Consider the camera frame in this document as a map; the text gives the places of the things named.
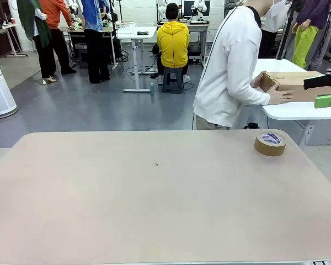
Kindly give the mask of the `person's right hand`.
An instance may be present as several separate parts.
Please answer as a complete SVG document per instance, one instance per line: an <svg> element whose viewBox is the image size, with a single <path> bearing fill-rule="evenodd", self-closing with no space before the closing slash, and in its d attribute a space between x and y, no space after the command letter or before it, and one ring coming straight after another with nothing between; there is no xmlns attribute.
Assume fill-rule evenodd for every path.
<svg viewBox="0 0 331 265"><path fill-rule="evenodd" d="M269 90L268 95L270 96L269 105L283 104L293 99L293 91Z"/></svg>

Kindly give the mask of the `person's left hand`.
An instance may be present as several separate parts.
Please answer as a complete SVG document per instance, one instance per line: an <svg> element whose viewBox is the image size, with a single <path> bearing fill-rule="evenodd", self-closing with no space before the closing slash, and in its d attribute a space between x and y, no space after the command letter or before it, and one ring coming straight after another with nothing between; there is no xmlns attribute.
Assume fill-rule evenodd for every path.
<svg viewBox="0 0 331 265"><path fill-rule="evenodd" d="M260 74L258 74L251 83L251 86L253 88L258 88L260 87L261 79L263 78L263 75L266 73L266 71L262 71Z"/></svg>

